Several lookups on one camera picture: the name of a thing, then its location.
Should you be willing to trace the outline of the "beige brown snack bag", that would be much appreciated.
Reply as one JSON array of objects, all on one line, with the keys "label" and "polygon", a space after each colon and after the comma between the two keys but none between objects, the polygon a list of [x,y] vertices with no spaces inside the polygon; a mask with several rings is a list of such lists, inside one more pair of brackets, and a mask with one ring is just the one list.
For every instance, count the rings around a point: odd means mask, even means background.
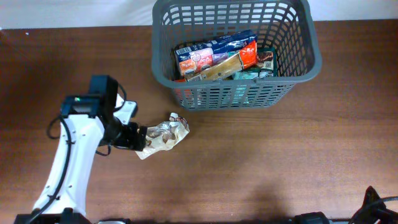
[{"label": "beige brown snack bag", "polygon": [[187,120],[177,113],[171,113],[168,121],[147,128],[146,145],[142,151],[136,151],[136,154],[144,160],[156,152],[169,151],[189,132]]}]

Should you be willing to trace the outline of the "Kleenex tissue multipack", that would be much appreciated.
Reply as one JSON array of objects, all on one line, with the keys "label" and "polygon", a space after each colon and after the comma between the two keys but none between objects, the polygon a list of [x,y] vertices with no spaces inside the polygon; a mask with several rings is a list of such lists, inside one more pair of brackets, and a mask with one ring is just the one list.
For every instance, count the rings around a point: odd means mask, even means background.
[{"label": "Kleenex tissue multipack", "polygon": [[174,50],[178,71],[184,78],[226,78],[257,62],[257,35],[244,30]]}]

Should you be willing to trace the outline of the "orange spaghetti packet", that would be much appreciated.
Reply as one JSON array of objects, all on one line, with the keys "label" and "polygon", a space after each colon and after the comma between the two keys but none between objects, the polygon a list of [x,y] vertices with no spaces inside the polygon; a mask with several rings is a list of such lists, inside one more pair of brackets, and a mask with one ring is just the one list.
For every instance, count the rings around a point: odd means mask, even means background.
[{"label": "orange spaghetti packet", "polygon": [[175,51],[178,70],[188,82],[222,80],[256,64],[257,42],[243,42],[243,48],[233,51],[207,46],[195,50],[185,47]]}]

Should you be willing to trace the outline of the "green snack bag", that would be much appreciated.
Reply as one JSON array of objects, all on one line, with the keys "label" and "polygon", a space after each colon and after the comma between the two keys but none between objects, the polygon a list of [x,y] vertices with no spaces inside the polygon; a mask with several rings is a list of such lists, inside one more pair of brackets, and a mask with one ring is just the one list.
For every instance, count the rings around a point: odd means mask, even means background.
[{"label": "green snack bag", "polygon": [[258,72],[259,78],[275,77],[277,75],[275,48],[260,48],[257,50],[256,64],[241,72]]}]

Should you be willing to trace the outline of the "mint green wipes pack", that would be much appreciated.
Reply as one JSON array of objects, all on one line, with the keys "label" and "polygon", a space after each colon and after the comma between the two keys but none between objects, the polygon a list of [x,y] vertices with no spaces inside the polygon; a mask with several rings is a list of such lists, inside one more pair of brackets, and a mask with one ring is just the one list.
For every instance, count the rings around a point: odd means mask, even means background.
[{"label": "mint green wipes pack", "polygon": [[259,78],[258,72],[236,72],[233,75],[233,80],[253,80]]}]

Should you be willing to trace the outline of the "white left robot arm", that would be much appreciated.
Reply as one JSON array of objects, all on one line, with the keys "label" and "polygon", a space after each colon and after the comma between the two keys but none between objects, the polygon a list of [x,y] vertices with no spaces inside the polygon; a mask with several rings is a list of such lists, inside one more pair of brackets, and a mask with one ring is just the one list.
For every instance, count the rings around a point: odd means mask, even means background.
[{"label": "white left robot arm", "polygon": [[56,118],[60,136],[45,188],[32,212],[16,223],[88,223],[86,191],[97,148],[142,151],[145,126],[130,119],[137,104],[121,98],[121,85],[109,75],[94,75],[88,93],[67,96]]}]

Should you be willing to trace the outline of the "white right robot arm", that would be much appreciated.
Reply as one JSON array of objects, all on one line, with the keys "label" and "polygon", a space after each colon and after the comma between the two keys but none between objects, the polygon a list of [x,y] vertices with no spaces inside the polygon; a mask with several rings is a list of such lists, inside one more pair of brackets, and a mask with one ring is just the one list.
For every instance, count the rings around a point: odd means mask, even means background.
[{"label": "white right robot arm", "polygon": [[373,186],[364,194],[361,208],[351,217],[349,224],[397,224],[397,212],[390,210],[386,202],[397,201],[397,196],[381,198]]}]

